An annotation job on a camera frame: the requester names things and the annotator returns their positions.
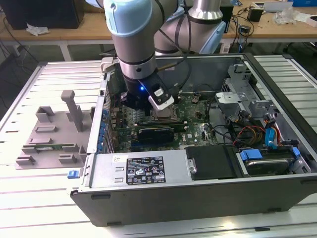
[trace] circuit board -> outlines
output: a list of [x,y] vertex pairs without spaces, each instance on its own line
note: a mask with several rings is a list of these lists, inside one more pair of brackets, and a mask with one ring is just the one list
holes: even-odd
[[[210,133],[207,125],[206,103],[192,102],[193,95],[181,96],[178,104],[171,106],[168,119],[160,121],[155,112],[146,115],[144,111],[133,110],[123,105],[113,108],[111,122],[117,136],[116,153],[177,150],[188,146],[214,145],[216,137]],[[142,128],[173,128],[174,139],[169,143],[156,142],[140,144],[136,134]]]

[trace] blue latch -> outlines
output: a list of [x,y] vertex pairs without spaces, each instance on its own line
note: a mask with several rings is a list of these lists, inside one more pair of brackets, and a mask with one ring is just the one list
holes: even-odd
[[275,130],[272,127],[266,129],[265,133],[265,144],[267,146],[271,146],[273,149],[276,149],[276,145],[274,144],[275,138]]
[[301,155],[301,152],[299,151],[299,149],[297,147],[293,147],[293,153],[294,153],[296,158],[300,157],[300,155]]
[[106,127],[106,123],[104,123],[103,121],[100,123],[100,127],[101,128],[105,128]]
[[67,178],[68,179],[79,179],[80,176],[79,176],[79,170],[71,170],[68,172],[68,175],[67,175]]
[[97,145],[97,150],[103,150],[103,148],[104,148],[104,147],[103,147],[101,144],[98,144],[98,145]]
[[106,133],[106,130],[104,128],[99,129],[99,135],[103,136]]
[[258,149],[244,150],[240,152],[241,159],[245,160],[260,160],[263,158],[261,152]]
[[104,141],[104,137],[103,137],[102,135],[100,135],[100,136],[98,137],[98,142],[102,143],[103,141]]

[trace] warning label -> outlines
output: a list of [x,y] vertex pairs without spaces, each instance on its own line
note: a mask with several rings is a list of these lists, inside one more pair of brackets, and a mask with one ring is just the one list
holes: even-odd
[[127,159],[128,185],[166,182],[163,157]]

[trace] computer case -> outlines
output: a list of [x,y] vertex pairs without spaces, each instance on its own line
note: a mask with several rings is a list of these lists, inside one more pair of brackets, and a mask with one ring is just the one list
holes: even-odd
[[0,0],[9,24],[15,30],[26,23],[48,28],[78,28],[84,18],[81,0]]
[[230,19],[232,16],[233,5],[230,0],[222,0],[220,5],[220,11],[222,12],[222,21],[226,23],[226,29],[224,30],[225,33],[228,32]]

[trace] slotted aluminum surface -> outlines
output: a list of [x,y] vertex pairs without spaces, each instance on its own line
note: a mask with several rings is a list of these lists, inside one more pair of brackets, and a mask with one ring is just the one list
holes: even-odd
[[[295,60],[283,56],[255,57],[305,120],[317,132],[317,82]],[[257,87],[266,99],[266,91]]]
[[[37,120],[35,108],[50,103],[53,110],[65,111],[65,104],[59,99],[65,85],[75,90],[75,101],[83,110],[90,108],[96,103],[100,73],[100,61],[58,62],[39,67],[28,81],[25,92],[1,121],[1,238],[37,238],[43,235],[49,238],[132,238],[170,237],[173,234],[177,235],[173,238],[277,238],[317,235],[317,194],[301,201],[289,212],[98,228],[89,222],[67,194],[66,189],[78,185],[76,179],[67,179],[71,169],[15,170],[16,155]],[[149,212],[155,215],[155,204],[153,211]],[[270,231],[255,232],[254,227],[266,227]]]

